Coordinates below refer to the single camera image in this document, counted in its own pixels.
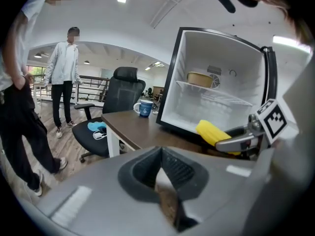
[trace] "shoe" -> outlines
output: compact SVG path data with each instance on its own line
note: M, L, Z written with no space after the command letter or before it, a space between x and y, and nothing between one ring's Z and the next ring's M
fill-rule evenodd
M68 164L68 160L65 157L60 158L59 171L63 170Z
M56 133L56 137L57 138L61 138L61 136L63 136L63 130L61 127L57 128L57 133Z
M66 123L65 125L69 128L73 128L76 124L73 121L70 121L70 122Z
M44 174L41 171L37 171L36 174L39 177L39 188L37 190L33 190L36 196L41 196L43 194L43 189L41 187L41 183L43 182L44 179Z

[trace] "chair backrest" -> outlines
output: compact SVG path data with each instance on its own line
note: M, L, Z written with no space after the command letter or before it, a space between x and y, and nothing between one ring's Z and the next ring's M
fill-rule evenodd
M138 68L118 67L110 79L103 114L132 110L146 87L137 79Z

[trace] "chair headrest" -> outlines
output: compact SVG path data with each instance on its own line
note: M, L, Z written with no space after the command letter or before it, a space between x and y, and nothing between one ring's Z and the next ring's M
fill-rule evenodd
M121 81L138 82L136 67L118 67L114 72L114 78Z

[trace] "black pants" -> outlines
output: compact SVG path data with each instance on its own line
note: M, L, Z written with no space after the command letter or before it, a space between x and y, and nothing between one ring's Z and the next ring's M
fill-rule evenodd
M53 113L56 127L61 127L59 117L59 105L61 94L63 94L64 116L67 123L71 122L70 99L72 94L72 81L65 81L63 85L52 85L51 95L53 98Z
M60 159L53 158L47 141L47 129L34 112L34 101L28 82L18 90L14 85L4 90L0 103L0 136L5 155L17 176L32 190L39 188L39 177L32 171L22 135L26 137L34 156L50 173L57 173Z

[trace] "hand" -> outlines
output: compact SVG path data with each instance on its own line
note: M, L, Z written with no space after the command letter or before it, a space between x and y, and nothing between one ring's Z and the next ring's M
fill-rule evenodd
M22 75L13 80L13 84L18 90L21 90L24 87L25 83L26 80Z
M24 77L29 81L30 84L34 83L34 75L31 73L26 73Z

